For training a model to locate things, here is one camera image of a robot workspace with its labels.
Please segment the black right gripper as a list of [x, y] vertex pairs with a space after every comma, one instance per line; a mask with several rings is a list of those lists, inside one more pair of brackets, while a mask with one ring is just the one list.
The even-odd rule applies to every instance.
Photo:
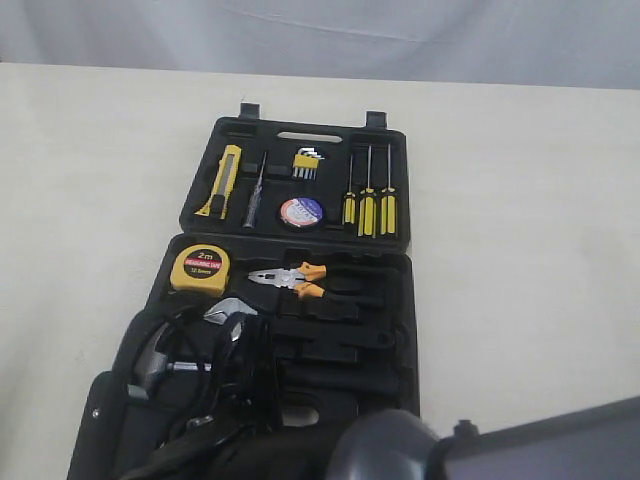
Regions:
[[287, 426], [266, 319], [219, 326], [211, 363], [197, 361], [194, 402], [125, 479], [323, 479], [347, 418]]

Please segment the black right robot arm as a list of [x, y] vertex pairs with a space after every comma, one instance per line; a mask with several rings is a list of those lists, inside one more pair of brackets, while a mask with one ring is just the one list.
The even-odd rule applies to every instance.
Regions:
[[154, 337], [175, 333], [196, 364], [191, 399], [171, 411], [157, 446], [128, 479], [635, 479], [639, 402], [631, 398], [481, 433], [467, 420], [447, 437], [386, 409], [288, 427], [271, 321], [235, 313], [202, 352], [183, 323], [163, 317], [115, 369], [137, 376]]

